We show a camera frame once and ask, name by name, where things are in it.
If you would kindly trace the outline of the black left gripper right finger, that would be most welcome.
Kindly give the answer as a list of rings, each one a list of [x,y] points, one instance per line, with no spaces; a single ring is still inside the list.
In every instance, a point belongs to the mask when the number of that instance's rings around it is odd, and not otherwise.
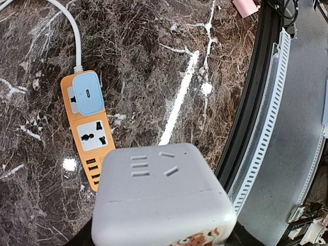
[[[227,246],[252,246],[253,236],[239,222],[236,223],[231,235],[225,241]]]

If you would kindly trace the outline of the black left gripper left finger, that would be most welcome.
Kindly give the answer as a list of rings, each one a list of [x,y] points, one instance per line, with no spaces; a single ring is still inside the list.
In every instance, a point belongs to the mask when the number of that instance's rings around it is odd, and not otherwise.
[[[91,228],[92,219],[90,219],[70,241],[64,244],[64,246],[95,246],[91,236]]]

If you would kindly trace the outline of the white cube adapter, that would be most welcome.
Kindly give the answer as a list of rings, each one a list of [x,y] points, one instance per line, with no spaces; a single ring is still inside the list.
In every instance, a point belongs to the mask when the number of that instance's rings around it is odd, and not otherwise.
[[[236,221],[225,190],[190,143],[116,149],[104,159],[95,245],[219,245]]]

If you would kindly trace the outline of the orange power strip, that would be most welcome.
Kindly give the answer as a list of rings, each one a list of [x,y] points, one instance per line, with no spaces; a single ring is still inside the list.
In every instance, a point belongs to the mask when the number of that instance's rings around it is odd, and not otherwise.
[[[77,108],[72,81],[84,72],[64,77],[60,87],[82,167],[91,189],[97,192],[104,158],[115,149],[115,144],[105,107],[100,113],[91,116],[81,115]]]

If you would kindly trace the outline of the blue charger plug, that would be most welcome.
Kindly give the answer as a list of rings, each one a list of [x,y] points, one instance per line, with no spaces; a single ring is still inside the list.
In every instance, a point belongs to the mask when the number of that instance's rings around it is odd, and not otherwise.
[[[72,87],[81,115],[91,116],[104,109],[104,98],[96,72],[86,71],[78,74],[73,78]]]

